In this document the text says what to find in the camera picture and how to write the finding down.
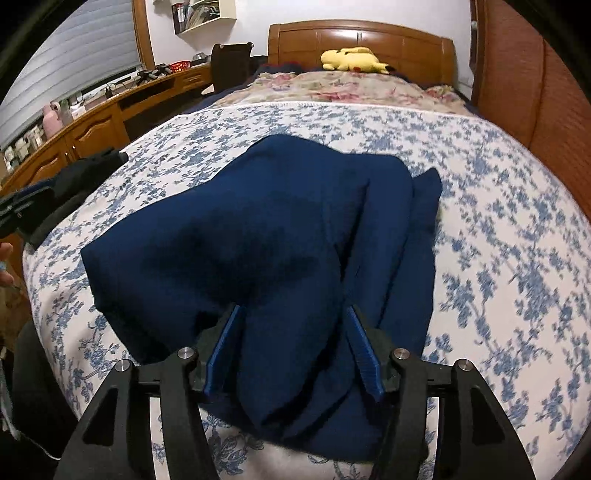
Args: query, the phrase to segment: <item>wooden desk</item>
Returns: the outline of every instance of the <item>wooden desk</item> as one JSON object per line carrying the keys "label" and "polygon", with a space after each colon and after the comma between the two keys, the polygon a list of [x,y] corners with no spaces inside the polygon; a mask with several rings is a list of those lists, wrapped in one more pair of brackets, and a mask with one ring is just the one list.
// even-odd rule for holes
{"label": "wooden desk", "polygon": [[[121,149],[155,126],[199,101],[211,85],[209,64],[153,80],[95,106],[43,144],[7,178],[0,196],[53,177],[66,165],[105,148]],[[13,233],[2,239],[14,245],[9,261],[22,278],[22,239]]]}

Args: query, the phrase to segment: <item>window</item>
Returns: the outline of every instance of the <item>window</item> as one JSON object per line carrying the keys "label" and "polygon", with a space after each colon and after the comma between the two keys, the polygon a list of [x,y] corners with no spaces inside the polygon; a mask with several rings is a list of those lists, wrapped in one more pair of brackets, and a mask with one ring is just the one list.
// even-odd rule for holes
{"label": "window", "polygon": [[35,52],[0,105],[3,148],[44,105],[139,65],[132,0],[87,0]]}

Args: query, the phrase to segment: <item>blue fabric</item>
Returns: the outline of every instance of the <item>blue fabric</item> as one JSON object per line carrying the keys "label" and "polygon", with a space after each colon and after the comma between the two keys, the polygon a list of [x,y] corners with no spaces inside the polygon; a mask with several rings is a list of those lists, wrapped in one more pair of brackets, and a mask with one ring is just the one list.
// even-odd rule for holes
{"label": "blue fabric", "polygon": [[357,379],[342,310],[357,304],[422,352],[440,195],[435,169],[413,179],[396,157],[277,135],[116,223],[82,259],[96,307],[140,362],[244,306],[231,395],[208,410],[284,445],[369,460],[385,417]]}

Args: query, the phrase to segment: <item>desk drawer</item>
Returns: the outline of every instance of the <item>desk drawer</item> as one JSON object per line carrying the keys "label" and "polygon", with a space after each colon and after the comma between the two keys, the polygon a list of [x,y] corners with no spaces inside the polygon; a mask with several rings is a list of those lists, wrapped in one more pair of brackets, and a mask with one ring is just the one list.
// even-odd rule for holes
{"label": "desk drawer", "polygon": [[209,68],[195,68],[187,71],[185,75],[177,79],[181,90],[189,90],[212,82]]}

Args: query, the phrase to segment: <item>wall shelf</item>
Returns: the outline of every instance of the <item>wall shelf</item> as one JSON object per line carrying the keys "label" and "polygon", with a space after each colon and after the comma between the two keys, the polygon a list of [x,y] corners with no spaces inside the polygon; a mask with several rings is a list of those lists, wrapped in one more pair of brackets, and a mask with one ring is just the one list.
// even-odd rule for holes
{"label": "wall shelf", "polygon": [[235,0],[191,0],[189,4],[178,3],[172,8],[177,35],[185,35],[187,32],[214,22],[236,20]]}

